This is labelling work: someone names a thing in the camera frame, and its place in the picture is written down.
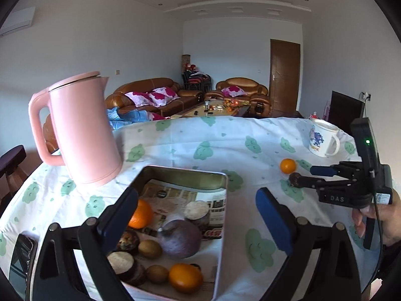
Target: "pink electric kettle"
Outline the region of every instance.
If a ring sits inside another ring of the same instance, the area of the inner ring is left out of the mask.
[[[106,114],[108,77],[98,71],[73,76],[34,94],[29,119],[39,155],[49,165],[65,165],[77,185],[99,187],[121,170],[122,160]],[[49,107],[61,155],[51,155],[39,111]]]

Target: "kettle spout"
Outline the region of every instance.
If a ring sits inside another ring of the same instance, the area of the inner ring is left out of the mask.
[[[100,77],[100,83],[101,83],[103,92],[106,89],[106,85],[107,85],[108,81],[109,81],[109,77]]]

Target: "smartphone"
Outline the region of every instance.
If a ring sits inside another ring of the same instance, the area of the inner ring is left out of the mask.
[[[9,283],[22,300],[30,300],[30,286],[33,261],[38,242],[24,234],[19,234],[11,258]]]

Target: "white mug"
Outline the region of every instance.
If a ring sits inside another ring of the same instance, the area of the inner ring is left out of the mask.
[[[309,150],[317,156],[333,156],[340,150],[340,140],[337,133],[340,131],[335,125],[327,121],[314,119],[312,129],[310,130],[310,143]],[[336,150],[334,153],[328,153],[333,141],[336,143]]]

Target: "human hand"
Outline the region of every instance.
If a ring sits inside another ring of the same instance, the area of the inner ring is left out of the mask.
[[[398,193],[392,191],[391,205],[377,205],[380,220],[383,222],[383,243],[387,246],[401,240],[401,200]],[[356,233],[359,237],[365,234],[366,225],[362,222],[362,218],[366,216],[376,219],[376,211],[374,204],[362,209],[352,210],[352,219],[355,223]]]

